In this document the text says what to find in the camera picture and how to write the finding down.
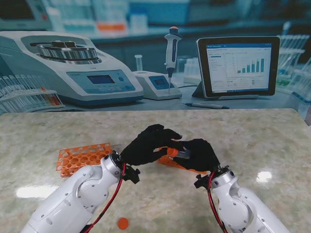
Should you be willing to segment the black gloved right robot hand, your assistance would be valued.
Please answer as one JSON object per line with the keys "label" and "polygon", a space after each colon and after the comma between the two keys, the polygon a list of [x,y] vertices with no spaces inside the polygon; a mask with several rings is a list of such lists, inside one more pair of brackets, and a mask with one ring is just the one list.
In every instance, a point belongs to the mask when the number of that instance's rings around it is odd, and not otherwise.
{"label": "black gloved right robot hand", "polygon": [[209,142],[203,139],[193,139],[190,141],[172,141],[169,148],[177,150],[189,150],[190,158],[176,158],[173,160],[185,169],[194,169],[199,172],[215,171],[220,162]]}

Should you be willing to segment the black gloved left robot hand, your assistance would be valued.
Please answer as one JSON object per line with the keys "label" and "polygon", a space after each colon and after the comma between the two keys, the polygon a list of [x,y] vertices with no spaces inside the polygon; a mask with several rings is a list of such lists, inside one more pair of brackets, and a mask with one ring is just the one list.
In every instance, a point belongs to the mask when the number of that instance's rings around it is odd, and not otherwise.
{"label": "black gloved left robot hand", "polygon": [[122,162],[130,166],[152,163],[167,154],[167,148],[183,149],[182,135],[161,124],[148,126],[122,152]]}

